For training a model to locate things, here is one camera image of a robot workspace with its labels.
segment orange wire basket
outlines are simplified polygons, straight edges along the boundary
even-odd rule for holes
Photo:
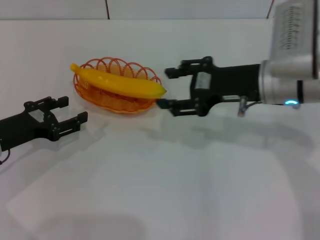
[[[135,62],[125,62],[119,58],[103,57],[95,58],[80,66],[81,68],[92,68],[111,74],[121,75],[128,78],[147,79],[161,83],[160,78],[149,67],[143,67]],[[92,86],[74,74],[73,84],[76,92],[85,100],[101,108],[114,113],[136,114],[153,107],[154,99],[127,97],[115,94],[98,87]]]

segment white wall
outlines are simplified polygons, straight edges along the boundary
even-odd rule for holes
[[[0,19],[106,19],[105,0],[0,0]]]
[[[271,0],[107,0],[111,19],[265,18]]]

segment banana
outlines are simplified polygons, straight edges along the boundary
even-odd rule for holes
[[[70,69],[90,85],[127,97],[160,99],[167,92],[160,84],[146,79],[119,76],[93,68],[81,68],[75,63],[71,64]]]

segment white table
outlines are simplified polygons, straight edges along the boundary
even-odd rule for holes
[[[233,103],[205,118],[122,116],[72,85],[72,62],[112,56],[151,67],[187,98],[189,78],[167,80],[165,68],[204,56],[260,63],[271,30],[264,20],[0,21],[0,119],[47,96],[69,96],[61,119],[89,112],[78,134],[12,150],[0,167],[0,238],[320,239],[319,104],[259,105],[245,118]]]

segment yellow banana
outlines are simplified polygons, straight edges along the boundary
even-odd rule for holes
[[[93,68],[81,68],[74,63],[70,69],[90,85],[127,97],[159,99],[167,92],[160,84],[146,79],[119,76]]]

